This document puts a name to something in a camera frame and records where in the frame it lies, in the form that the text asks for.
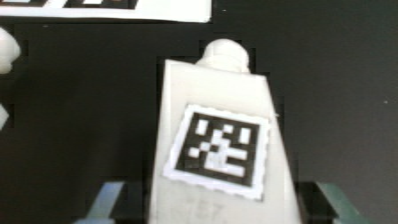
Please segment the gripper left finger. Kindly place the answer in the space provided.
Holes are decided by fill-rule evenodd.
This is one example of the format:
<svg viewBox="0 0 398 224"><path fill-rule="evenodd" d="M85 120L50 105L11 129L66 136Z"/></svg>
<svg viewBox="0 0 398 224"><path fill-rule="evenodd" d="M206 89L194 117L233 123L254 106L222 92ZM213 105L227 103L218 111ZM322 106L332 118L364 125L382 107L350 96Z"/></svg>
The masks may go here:
<svg viewBox="0 0 398 224"><path fill-rule="evenodd" d="M87 216L80 218L73 224L115 224L115 219L110 217L110 214L115 207L123 186L123 182L107 182L103 184Z"/></svg>

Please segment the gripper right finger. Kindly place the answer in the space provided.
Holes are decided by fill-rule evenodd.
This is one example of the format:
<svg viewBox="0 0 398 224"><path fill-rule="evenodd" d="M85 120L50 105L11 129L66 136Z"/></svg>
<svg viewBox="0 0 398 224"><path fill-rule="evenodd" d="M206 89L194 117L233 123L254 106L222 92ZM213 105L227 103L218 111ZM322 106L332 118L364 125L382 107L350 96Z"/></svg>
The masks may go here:
<svg viewBox="0 0 398 224"><path fill-rule="evenodd" d="M373 224L361 214L341 188L332 183L316 183L327 205L334 210L332 224Z"/></svg>

